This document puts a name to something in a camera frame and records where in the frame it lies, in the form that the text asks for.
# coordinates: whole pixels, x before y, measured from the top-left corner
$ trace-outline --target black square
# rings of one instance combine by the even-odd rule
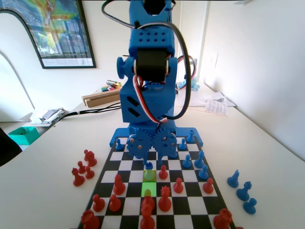
[[[121,175],[123,183],[128,183],[129,182],[130,171],[118,171],[118,174]]]
[[[188,197],[202,197],[198,182],[185,182],[184,185]]]
[[[109,208],[110,200],[109,200],[108,207],[107,207],[107,210],[106,210],[106,213],[105,213],[106,216],[121,216],[123,214],[125,197],[117,197],[117,198],[120,199],[120,201],[121,201],[120,209],[116,212],[110,211],[110,208]]]
[[[154,200],[154,208],[152,210],[152,215],[157,215],[157,197],[152,197],[152,199]],[[143,200],[144,200],[144,197],[141,197],[141,205],[139,206],[140,215],[142,215],[141,207],[142,207]]]
[[[117,171],[119,170],[121,161],[106,161],[104,168],[105,170]]]
[[[218,215],[225,206],[219,201],[219,197],[203,197],[206,210],[209,215]]]
[[[162,160],[162,165],[165,165],[166,169],[168,170],[168,160]],[[159,165],[157,161],[157,170],[161,170],[162,165]]]
[[[212,229],[212,225],[208,215],[192,215],[194,229]]]
[[[122,216],[120,229],[138,228],[139,216]]]
[[[156,228],[175,229],[175,220],[173,215],[171,216],[157,216]]]
[[[99,183],[94,193],[99,194],[101,198],[110,197],[114,183]]]
[[[143,170],[143,161],[132,161],[132,170]]]
[[[126,197],[140,197],[142,192],[142,183],[128,183]]]
[[[184,182],[182,170],[169,170],[170,174],[170,182],[176,182],[177,178],[181,178],[182,182]]]
[[[187,197],[172,197],[174,215],[190,215],[190,206]]]
[[[129,156],[129,152],[124,152],[122,156],[122,161],[132,161],[133,157]]]
[[[157,197],[161,197],[161,189],[163,186],[167,186],[170,188],[170,197],[172,196],[171,183],[169,182],[157,182]]]

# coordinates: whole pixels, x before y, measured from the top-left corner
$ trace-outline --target blue pawn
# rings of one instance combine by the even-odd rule
[[[238,176],[239,172],[236,170],[234,175],[227,179],[227,182],[231,187],[238,187]]]
[[[244,202],[244,210],[249,213],[250,215],[253,215],[256,212],[255,205],[257,204],[256,199],[251,198],[249,202]]]
[[[181,150],[186,150],[185,139],[183,138],[181,141],[182,141],[182,143],[179,144],[179,149],[181,149]]]
[[[188,143],[194,143],[195,138],[194,138],[195,132],[193,130],[190,130],[190,135],[186,138]]]
[[[203,168],[203,166],[204,166],[203,157],[204,157],[204,152],[200,151],[198,154],[198,159],[195,160],[195,166],[197,168]]]
[[[204,165],[202,167],[202,170],[199,172],[199,177],[202,180],[207,180],[209,178],[209,174],[207,173],[207,170],[208,170],[208,166]]]
[[[252,184],[250,181],[245,182],[244,188],[239,188],[236,191],[238,198],[240,198],[243,201],[247,201],[250,198],[250,196],[248,194],[248,190],[251,189],[251,187],[252,187]]]
[[[192,167],[191,157],[189,155],[185,156],[185,160],[182,162],[182,165],[184,168],[190,168]]]
[[[124,146],[121,144],[121,140],[120,140],[120,139],[117,139],[117,140],[116,140],[115,149],[116,149],[116,150],[122,150],[123,148],[124,148]]]

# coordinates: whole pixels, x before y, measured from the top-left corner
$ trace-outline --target framed poster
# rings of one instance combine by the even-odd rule
[[[80,0],[0,0],[27,30],[42,68],[96,68]]]

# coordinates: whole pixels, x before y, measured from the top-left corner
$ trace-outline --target red pawn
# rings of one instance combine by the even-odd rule
[[[168,198],[170,196],[170,188],[167,186],[162,187],[161,189],[161,199],[159,200],[159,208],[161,211],[169,211],[172,207],[171,200]]]
[[[159,172],[159,177],[160,179],[162,180],[165,180],[167,178],[167,172],[166,172],[166,166],[165,165],[162,165],[161,166],[161,171]]]
[[[91,179],[92,177],[94,177],[94,171],[90,170],[90,166],[86,166],[85,170],[87,172],[86,174],[87,179]]]
[[[176,183],[173,185],[173,189],[176,193],[182,193],[183,185],[182,185],[182,179],[180,177],[176,179]]]
[[[92,198],[94,204],[93,204],[93,210],[96,212],[102,211],[105,207],[105,200],[100,198],[99,194],[95,194]]]
[[[113,212],[118,211],[121,208],[121,204],[122,204],[121,200],[118,199],[115,194],[112,194],[110,196],[110,204],[109,204],[110,211]]]
[[[73,184],[75,186],[80,186],[80,185],[82,185],[84,183],[85,178],[78,174],[77,168],[73,168],[72,169],[72,174],[75,176],[75,180],[73,181]]]
[[[79,161],[79,162],[77,163],[77,165],[80,167],[80,168],[78,169],[78,173],[79,173],[79,174],[83,174],[84,172],[86,172],[86,170],[85,170],[85,167],[86,167],[86,166],[83,166],[81,161]]]
[[[120,195],[125,191],[125,184],[122,182],[120,174],[115,175],[113,192],[116,195]]]
[[[100,220],[94,216],[94,212],[89,209],[82,214],[81,223],[84,225],[83,229],[98,229]]]
[[[148,204],[142,205],[141,213],[143,219],[141,220],[141,229],[154,229],[155,222],[152,218],[152,208]]]
[[[203,190],[207,193],[207,194],[211,194],[214,191],[214,188],[212,186],[212,184],[214,183],[212,178],[208,178],[207,183],[203,184]]]
[[[96,159],[94,158],[94,153],[92,151],[86,153],[86,159],[88,161],[88,166],[90,167],[95,166],[97,163]]]
[[[215,216],[213,220],[215,229],[230,229],[231,222],[232,214],[226,208],[221,209],[219,215]]]

